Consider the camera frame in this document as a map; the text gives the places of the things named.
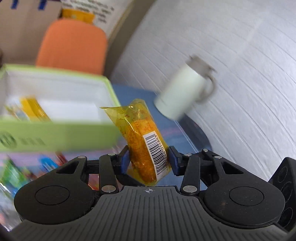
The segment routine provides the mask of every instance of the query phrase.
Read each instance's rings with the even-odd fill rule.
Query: green box
[[[50,122],[3,116],[5,103],[35,96]],[[0,69],[0,151],[106,149],[121,136],[101,106],[120,106],[104,76],[24,65]]]

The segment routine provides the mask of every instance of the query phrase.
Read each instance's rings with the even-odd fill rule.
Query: plastic wrapper
[[[145,185],[154,185],[170,172],[168,146],[144,100],[135,99],[129,106],[101,108],[128,143],[134,178]]]
[[[0,224],[10,231],[21,223],[21,219],[15,210],[13,199],[8,197],[5,192],[0,186]]]

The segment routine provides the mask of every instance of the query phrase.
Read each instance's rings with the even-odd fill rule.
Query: colorful packaging
[[[50,159],[46,155],[41,155],[39,161],[41,163],[41,170],[45,173],[48,173],[53,169],[59,167],[52,159]]]
[[[154,185],[170,172],[168,146],[144,100],[135,99],[129,106],[101,108],[128,143],[134,178],[145,185]]]
[[[0,178],[0,185],[6,194],[14,197],[17,191],[27,184],[29,179],[8,157]]]
[[[7,105],[6,110],[19,120],[50,121],[34,97],[20,98],[18,102]]]

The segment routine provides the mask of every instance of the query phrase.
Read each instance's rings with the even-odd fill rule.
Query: yellow packet
[[[171,171],[168,145],[144,100],[135,99],[129,106],[101,108],[128,143],[134,178],[146,185],[154,185]]]
[[[30,120],[34,118],[38,118],[41,121],[50,120],[34,97],[20,98],[20,103],[22,105],[22,110],[27,114]]]
[[[64,18],[72,18],[85,23],[93,23],[95,15],[93,13],[82,12],[74,9],[63,9],[62,16]]]
[[[5,106],[8,114],[19,120],[50,121],[34,97],[21,97],[19,101]]]

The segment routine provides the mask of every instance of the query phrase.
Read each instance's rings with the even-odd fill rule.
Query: blue tape
[[[40,0],[38,10],[44,10],[47,0]]]
[[[178,159],[170,147],[168,148],[168,160],[174,175],[178,176],[180,174],[180,169],[178,167]]]
[[[17,8],[17,4],[18,4],[18,0],[13,0],[12,1],[12,5],[11,5],[11,9],[16,9]]]
[[[121,159],[121,173],[125,174],[128,170],[128,166],[130,163],[130,156],[129,156],[129,150],[126,151],[126,153],[122,156]]]

